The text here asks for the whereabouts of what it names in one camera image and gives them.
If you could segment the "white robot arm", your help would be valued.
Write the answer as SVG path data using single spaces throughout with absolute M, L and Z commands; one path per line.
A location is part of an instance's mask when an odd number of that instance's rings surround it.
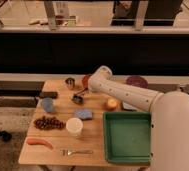
M 151 114 L 150 171 L 189 171 L 189 94 L 162 93 L 110 80 L 112 71 L 99 67 L 89 90 L 106 93 Z

